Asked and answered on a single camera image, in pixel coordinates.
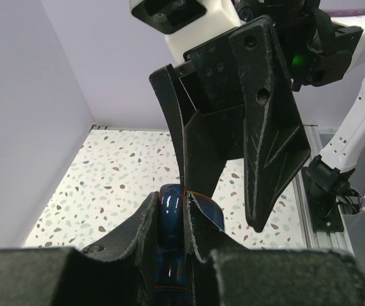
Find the dark blue glazed mug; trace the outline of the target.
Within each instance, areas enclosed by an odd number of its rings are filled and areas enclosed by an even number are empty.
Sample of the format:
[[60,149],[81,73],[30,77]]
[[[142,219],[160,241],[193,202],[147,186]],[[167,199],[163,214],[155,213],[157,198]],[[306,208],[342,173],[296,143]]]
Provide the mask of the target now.
[[159,191],[157,290],[182,291],[187,287],[183,217],[185,194],[186,189],[181,184],[166,184]]

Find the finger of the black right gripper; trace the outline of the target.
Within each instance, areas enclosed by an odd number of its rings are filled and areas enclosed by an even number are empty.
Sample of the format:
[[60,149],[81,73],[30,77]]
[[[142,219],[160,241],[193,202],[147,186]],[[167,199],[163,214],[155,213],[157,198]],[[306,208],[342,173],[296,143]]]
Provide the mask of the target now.
[[151,73],[149,81],[172,138],[181,184],[212,197],[227,161],[243,157],[243,107],[201,110],[195,102],[206,100],[202,86],[187,93],[181,73],[188,79],[196,75],[185,64],[168,64]]

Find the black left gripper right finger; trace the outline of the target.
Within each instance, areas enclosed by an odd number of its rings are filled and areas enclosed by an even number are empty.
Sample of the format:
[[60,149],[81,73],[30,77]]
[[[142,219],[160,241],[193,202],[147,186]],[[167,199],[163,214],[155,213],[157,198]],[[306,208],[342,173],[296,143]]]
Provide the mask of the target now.
[[248,249],[184,199],[190,305],[365,305],[365,274],[348,252]]

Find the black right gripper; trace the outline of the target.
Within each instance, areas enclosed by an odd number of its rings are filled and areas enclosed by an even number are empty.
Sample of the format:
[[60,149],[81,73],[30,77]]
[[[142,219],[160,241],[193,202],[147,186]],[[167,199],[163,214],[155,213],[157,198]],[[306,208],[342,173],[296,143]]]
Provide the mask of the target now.
[[362,36],[318,1],[235,1],[242,21],[184,53],[182,84],[196,108],[244,105],[246,221],[256,232],[310,157],[293,93],[342,79]]

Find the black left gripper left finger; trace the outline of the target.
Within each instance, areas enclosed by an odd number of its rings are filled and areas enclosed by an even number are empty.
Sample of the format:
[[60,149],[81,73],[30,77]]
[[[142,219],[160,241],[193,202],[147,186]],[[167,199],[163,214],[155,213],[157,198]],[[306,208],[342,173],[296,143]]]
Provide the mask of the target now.
[[0,249],[0,305],[153,305],[157,212],[153,192],[81,251]]

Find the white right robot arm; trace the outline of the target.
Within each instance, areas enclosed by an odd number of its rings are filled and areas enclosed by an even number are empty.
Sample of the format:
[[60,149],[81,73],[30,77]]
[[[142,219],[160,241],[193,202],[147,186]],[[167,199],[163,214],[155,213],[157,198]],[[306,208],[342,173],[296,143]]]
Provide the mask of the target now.
[[177,66],[152,73],[183,188],[212,196],[229,160],[244,161],[247,223],[263,230],[303,171],[313,227],[335,228],[365,146],[365,78],[332,140],[311,156],[294,93],[365,64],[365,9],[318,1],[141,1],[134,17],[163,33]]

